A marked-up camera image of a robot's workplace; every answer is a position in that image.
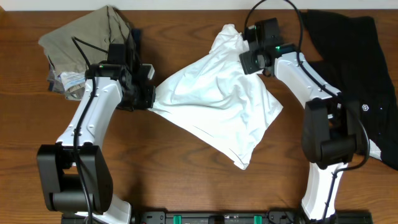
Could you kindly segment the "white t-shirt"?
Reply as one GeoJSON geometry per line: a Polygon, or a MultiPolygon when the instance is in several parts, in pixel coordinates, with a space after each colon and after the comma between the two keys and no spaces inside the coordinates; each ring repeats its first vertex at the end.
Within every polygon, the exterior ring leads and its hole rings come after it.
{"type": "Polygon", "coordinates": [[[248,49],[234,24],[224,25],[208,55],[155,89],[151,108],[225,154],[242,170],[283,110],[257,73],[244,73],[239,54],[248,49]]]}

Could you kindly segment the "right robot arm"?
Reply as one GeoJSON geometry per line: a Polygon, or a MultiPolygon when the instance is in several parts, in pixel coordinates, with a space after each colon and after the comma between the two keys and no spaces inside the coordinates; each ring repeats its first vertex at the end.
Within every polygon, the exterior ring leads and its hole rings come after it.
{"type": "Polygon", "coordinates": [[[358,118],[359,103],[344,100],[294,44],[284,43],[276,18],[244,28],[248,51],[239,59],[246,75],[263,72],[289,88],[304,109],[302,150],[310,163],[308,183],[297,212],[269,212],[268,223],[372,223],[369,212],[334,208],[343,172],[354,154],[369,151],[369,139],[358,118]]]}

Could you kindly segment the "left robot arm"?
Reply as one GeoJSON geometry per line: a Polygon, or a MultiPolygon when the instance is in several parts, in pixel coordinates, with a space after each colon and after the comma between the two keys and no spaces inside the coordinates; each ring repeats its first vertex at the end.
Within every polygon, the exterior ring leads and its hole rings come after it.
{"type": "Polygon", "coordinates": [[[88,63],[85,92],[68,128],[37,153],[44,202],[63,223],[134,223],[130,203],[113,193],[104,137],[115,110],[147,110],[155,101],[151,64],[134,46],[110,44],[107,59],[88,63]]]}

